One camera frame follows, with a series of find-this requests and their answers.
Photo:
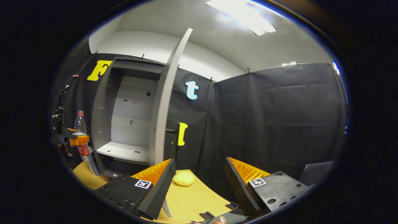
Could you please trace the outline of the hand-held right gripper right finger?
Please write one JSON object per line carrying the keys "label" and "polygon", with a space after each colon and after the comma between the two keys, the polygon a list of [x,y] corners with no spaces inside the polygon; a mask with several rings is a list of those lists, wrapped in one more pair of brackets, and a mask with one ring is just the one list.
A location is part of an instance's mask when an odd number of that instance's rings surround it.
{"label": "hand-held right gripper right finger", "polygon": [[281,171],[268,173],[230,156],[224,169],[246,217],[274,212],[313,188]]}

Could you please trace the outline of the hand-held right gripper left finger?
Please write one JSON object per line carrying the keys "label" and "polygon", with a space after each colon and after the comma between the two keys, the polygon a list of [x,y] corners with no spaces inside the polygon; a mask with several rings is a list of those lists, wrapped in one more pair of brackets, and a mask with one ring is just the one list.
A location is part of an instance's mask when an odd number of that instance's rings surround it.
{"label": "hand-held right gripper left finger", "polygon": [[94,192],[132,215],[157,220],[175,173],[175,160],[168,159],[133,176],[119,175]]}

